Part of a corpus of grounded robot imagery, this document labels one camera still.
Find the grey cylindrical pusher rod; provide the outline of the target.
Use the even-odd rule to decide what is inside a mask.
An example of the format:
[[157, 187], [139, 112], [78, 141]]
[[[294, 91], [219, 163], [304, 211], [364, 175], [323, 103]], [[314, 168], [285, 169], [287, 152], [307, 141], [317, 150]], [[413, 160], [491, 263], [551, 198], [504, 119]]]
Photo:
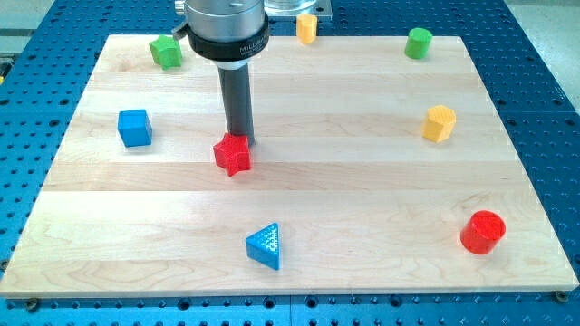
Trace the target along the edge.
[[252, 147], [255, 144], [255, 135], [248, 65], [236, 70], [219, 68], [218, 76], [227, 132], [234, 136], [247, 136], [248, 146]]

